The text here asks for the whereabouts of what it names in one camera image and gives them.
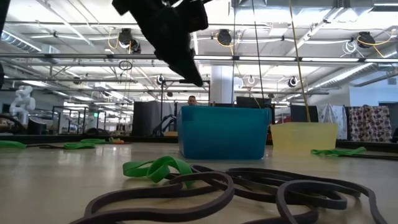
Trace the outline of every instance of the patterned fabric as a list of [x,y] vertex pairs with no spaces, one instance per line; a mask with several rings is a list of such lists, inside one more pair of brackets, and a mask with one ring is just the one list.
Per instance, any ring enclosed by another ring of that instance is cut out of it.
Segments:
[[347,115],[344,106],[317,106],[319,123],[338,125],[337,139],[347,140]]
[[390,114],[387,106],[349,108],[351,141],[390,142]]

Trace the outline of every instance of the yellow translucent bin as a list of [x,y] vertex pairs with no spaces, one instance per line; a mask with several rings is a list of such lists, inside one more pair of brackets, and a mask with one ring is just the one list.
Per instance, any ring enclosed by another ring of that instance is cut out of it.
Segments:
[[334,149],[338,125],[333,123],[291,122],[271,126],[274,149],[307,151]]

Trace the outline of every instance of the table surface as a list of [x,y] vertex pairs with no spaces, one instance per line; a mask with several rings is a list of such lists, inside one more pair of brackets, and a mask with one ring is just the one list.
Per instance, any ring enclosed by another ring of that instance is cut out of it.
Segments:
[[[29,148],[0,150],[0,223],[69,223],[83,215],[93,198],[119,189],[154,185],[147,179],[123,176],[128,161],[149,161],[161,156],[182,158],[178,144],[134,143],[100,145],[96,149],[63,151]],[[233,167],[279,169],[300,174],[331,177],[365,185],[377,196],[377,204],[389,223],[398,210],[398,163],[375,159],[319,157],[308,153],[266,149],[259,161],[193,161],[216,170]],[[104,210],[125,207],[188,208],[214,199],[220,192],[190,198],[138,199],[115,203]],[[345,211],[320,209],[318,223],[374,223],[368,198],[348,197]],[[293,213],[307,211],[291,206]],[[244,223],[279,216],[272,203],[235,196],[218,213],[190,223]]]

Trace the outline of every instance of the blue plastic bin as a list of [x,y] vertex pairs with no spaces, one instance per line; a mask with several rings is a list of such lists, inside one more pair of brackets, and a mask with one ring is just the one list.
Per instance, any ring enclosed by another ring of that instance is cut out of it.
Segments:
[[187,159],[261,159],[270,120],[269,109],[183,106],[180,152]]

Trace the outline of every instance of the white humanoid robot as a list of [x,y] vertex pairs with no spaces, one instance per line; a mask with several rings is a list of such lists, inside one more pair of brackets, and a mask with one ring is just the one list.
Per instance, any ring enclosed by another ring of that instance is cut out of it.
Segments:
[[36,101],[30,97],[33,88],[31,86],[20,86],[16,91],[15,100],[11,103],[10,114],[17,116],[22,125],[27,125],[29,121],[29,112],[36,108]]

